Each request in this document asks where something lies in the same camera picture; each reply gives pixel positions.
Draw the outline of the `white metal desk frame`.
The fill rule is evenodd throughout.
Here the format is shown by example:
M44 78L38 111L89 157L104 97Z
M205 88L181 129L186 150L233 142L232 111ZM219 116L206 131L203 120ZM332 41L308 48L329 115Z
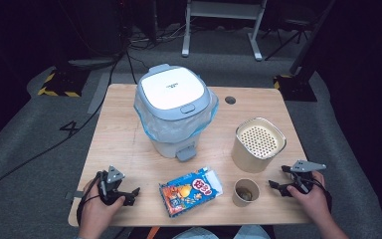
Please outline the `white metal desk frame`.
M188 57L190 54L191 18L212 17L238 20L254 20L253 31L248 33L248 39L256 61L261 61L263 55L257 43L258 32L264 17L268 0L261 0L258 4L205 2L201 0L187 0L185 10L185 35L181 55Z

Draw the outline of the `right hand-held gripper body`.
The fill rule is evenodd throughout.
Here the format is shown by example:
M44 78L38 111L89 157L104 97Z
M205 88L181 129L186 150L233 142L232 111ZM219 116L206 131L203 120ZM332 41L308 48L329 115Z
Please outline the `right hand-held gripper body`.
M298 160L290 168L290 176L293 180L293 186L301 193L308 194L314 185L319 182L313 178L313 172L326 169L326 165L306 160Z

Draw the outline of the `yellow-brown tea bag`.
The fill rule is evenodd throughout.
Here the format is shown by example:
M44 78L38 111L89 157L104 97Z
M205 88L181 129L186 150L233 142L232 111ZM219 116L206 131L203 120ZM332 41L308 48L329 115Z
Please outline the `yellow-brown tea bag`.
M236 193L242 200L251 201L253 199L251 190L246 187L238 187Z

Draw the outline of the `beige canister with perforated strainer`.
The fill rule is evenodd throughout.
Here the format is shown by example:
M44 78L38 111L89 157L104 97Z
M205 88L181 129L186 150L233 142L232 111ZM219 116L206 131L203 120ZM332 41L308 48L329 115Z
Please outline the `beige canister with perforated strainer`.
M270 121L264 118L248 119L236 129L232 159L241 170L259 173L286 145L286 137Z

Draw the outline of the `blue snack packet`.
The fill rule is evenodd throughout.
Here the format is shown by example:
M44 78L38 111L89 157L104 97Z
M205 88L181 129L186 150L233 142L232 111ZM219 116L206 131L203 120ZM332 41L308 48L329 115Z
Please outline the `blue snack packet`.
M159 193L173 218L223 194L215 170L203 167L159 185Z

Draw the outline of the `clear blue-edged bin liner bag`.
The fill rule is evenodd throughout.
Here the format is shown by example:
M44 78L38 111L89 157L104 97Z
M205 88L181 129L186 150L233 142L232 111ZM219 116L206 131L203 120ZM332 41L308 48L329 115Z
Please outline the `clear blue-edged bin liner bag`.
M135 94L134 109L139 116L144 132L158 142L176 143L200 134L213 120L219 105L218 97L209 90L209 104L198 114L183 119L161 119L153 115L144 101Z

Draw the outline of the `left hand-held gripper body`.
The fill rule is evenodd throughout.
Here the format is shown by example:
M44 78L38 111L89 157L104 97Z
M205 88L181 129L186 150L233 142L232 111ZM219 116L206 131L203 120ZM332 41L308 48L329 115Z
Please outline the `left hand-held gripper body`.
M112 205L119 197L125 195L124 192L117 190L125 175L113 165L110 165L108 170L99 171L96 176L99 180L97 185L99 198L105 205Z

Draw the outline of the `person's right hand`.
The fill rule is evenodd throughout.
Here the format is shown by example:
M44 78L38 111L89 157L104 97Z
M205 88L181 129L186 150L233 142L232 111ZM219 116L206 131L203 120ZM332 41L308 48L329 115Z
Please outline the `person's right hand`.
M286 189L302 206L303 211L315 224L324 224L332 219L326 196L319 186L314 185L308 194L300 193L293 186L288 186Z

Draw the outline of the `brown paper cup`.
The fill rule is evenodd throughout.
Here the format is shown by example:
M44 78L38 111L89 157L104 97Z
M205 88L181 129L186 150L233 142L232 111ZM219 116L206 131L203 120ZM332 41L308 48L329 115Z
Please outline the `brown paper cup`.
M236 193L236 189L238 187L246 187L246 188L250 189L252 194L253 194L253 199L251 201L242 200ZM235 182L232 200L236 206L245 207L245 206L250 205L251 203L257 201L259 199L259 197L260 197L260 188L259 188L259 185L254 180L252 180L250 178L241 178Z

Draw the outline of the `person's legs in jeans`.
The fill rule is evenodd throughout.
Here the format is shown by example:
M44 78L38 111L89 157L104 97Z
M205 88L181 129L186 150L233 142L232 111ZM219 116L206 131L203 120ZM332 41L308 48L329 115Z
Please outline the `person's legs in jeans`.
M232 227L192 227L172 237L172 239L274 239L260 225Z

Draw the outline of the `black yellow striped base plate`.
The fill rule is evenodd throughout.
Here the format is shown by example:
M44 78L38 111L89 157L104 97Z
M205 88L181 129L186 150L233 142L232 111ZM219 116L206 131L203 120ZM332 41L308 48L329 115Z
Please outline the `black yellow striped base plate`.
M86 70L63 72L55 69L46 78L38 95L78 98L83 94L89 75L90 71Z

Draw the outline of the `person's left hand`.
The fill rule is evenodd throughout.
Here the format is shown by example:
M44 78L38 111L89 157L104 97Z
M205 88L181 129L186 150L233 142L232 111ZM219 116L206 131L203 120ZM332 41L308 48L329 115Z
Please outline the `person's left hand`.
M105 205L99 198L98 188L94 182L89 181L84 190L88 195L83 208L80 229L93 229L99 234L99 239L109 226L113 216L123 206L125 197L119 197L112 205Z

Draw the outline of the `white grey pedal trash bin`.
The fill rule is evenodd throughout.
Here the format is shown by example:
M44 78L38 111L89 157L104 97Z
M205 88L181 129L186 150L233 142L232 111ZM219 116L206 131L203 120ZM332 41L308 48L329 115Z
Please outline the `white grey pedal trash bin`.
M139 80L135 93L139 93L153 115L163 120L193 116L209 104L209 89L199 76L187 68L168 64L151 68ZM162 156L187 161L197 154L200 134L176 143L150 140Z

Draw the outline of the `black stand with striped base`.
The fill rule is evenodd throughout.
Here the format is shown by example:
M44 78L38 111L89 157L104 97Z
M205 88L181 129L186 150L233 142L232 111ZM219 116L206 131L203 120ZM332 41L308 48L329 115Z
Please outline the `black stand with striped base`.
M292 63L288 75L273 78L274 87L279 90L285 101L316 102L316 96L309 80L316 71L318 57L327 39L319 37L320 29L326 21L336 0L280 0L278 5L277 28L296 30L288 40L271 53L271 57L290 43L295 37L306 32L310 35Z

